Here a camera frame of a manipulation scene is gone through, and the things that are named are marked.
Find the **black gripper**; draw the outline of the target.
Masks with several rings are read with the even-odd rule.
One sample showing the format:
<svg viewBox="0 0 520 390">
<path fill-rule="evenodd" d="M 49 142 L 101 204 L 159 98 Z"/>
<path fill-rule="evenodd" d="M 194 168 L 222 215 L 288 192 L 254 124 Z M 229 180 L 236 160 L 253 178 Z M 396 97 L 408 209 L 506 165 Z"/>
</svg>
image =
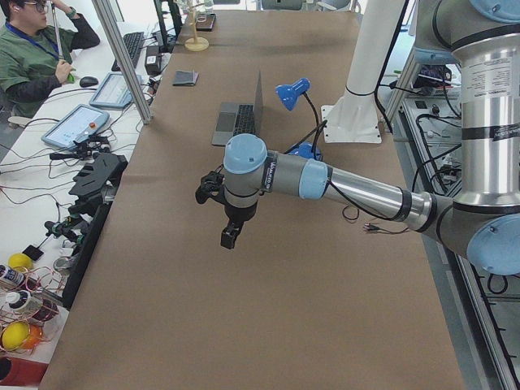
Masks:
<svg viewBox="0 0 520 390">
<path fill-rule="evenodd" d="M 227 226 L 222 230 L 220 244 L 226 249 L 234 249 L 236 240 L 240 235 L 240 230 L 243 228 L 245 222 L 251 220 L 257 210 L 257 202 L 245 208 L 226 204 L 224 212 L 228 217 Z"/>
</svg>

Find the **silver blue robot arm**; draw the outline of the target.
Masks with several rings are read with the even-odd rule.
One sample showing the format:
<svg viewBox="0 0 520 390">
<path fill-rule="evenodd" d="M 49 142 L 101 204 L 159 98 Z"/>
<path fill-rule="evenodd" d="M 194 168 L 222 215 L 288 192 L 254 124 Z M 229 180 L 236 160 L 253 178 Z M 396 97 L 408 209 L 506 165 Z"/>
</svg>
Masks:
<svg viewBox="0 0 520 390">
<path fill-rule="evenodd" d="M 324 162 L 267 149 L 251 134 L 226 145 L 218 199 L 234 247 L 260 193 L 350 203 L 402 222 L 495 275 L 519 271 L 519 4 L 423 1 L 416 45 L 447 50 L 461 65 L 461 191 L 412 193 Z"/>
</svg>

